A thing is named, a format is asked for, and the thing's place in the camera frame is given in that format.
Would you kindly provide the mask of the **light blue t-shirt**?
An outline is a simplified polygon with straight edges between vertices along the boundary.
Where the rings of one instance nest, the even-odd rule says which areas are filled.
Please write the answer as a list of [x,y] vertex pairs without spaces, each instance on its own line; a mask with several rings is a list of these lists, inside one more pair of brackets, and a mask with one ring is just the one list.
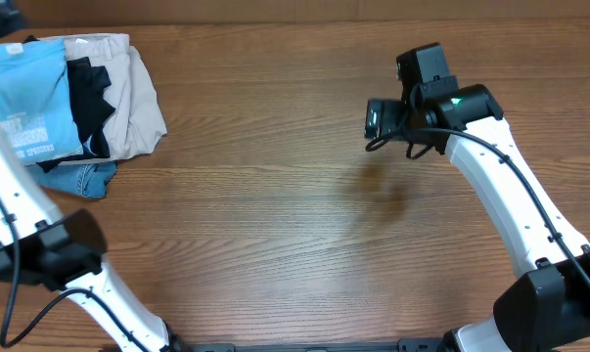
[[23,164],[83,152],[63,40],[0,44],[0,128]]

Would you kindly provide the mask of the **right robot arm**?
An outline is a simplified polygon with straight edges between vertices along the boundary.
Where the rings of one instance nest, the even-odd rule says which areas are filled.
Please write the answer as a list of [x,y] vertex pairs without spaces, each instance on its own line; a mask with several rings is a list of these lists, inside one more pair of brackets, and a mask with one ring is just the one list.
[[503,109],[481,84],[460,87],[437,43],[399,55],[397,100],[367,106],[367,150],[407,144],[445,155],[473,187],[511,258],[515,282],[489,318],[441,338],[403,338],[401,351],[553,351],[590,337],[590,242],[525,162]]

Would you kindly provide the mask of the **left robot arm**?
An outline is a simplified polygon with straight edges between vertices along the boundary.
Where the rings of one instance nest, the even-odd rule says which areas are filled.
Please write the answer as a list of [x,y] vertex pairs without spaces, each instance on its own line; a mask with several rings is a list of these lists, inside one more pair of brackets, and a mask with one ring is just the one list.
[[[0,345],[21,342],[62,300],[79,305],[122,351],[181,351],[184,344],[115,272],[103,232],[85,209],[65,216],[14,155],[0,129],[0,282],[10,293]],[[58,295],[16,337],[8,336],[20,286]]]

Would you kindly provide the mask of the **beige folded trousers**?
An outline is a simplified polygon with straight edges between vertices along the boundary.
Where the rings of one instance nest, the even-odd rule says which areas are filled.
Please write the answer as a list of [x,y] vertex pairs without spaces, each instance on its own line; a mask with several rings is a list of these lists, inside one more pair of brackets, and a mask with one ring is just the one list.
[[118,161],[152,153],[167,129],[151,77],[138,51],[129,44],[129,36],[83,34],[62,39],[76,54],[86,56],[92,66],[107,70],[111,85],[105,90],[104,99],[114,107],[114,113],[103,127],[110,150],[108,157],[67,160],[55,167]]

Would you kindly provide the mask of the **black folded garment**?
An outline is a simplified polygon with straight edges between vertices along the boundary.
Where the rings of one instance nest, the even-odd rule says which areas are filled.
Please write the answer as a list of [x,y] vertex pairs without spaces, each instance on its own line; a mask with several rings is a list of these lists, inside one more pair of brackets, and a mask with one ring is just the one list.
[[108,157],[110,150],[103,134],[105,122],[114,113],[114,107],[104,99],[111,85],[107,70],[92,66],[89,59],[76,54],[74,48],[61,39],[35,41],[22,44],[23,51],[8,56],[24,75],[33,78],[40,73],[46,83],[60,74],[62,86],[56,101],[46,109],[47,119],[38,132],[49,136],[49,142],[35,142],[22,147],[18,156],[27,164],[42,163],[51,169],[62,161]]

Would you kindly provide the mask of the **blue denim jeans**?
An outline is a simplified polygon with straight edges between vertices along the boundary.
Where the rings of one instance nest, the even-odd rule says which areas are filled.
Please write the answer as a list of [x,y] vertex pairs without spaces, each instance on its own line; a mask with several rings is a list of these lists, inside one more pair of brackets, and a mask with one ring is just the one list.
[[115,176],[117,165],[115,162],[59,165],[49,172],[44,172],[38,165],[30,165],[26,169],[43,188],[98,199],[106,196],[108,183]]

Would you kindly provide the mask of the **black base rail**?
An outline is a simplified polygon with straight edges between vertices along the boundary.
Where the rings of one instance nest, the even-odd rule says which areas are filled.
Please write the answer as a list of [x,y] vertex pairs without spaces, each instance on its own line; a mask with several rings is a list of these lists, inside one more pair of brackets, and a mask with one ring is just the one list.
[[447,352],[442,338],[401,338],[396,342],[241,346],[231,343],[186,344],[188,352]]

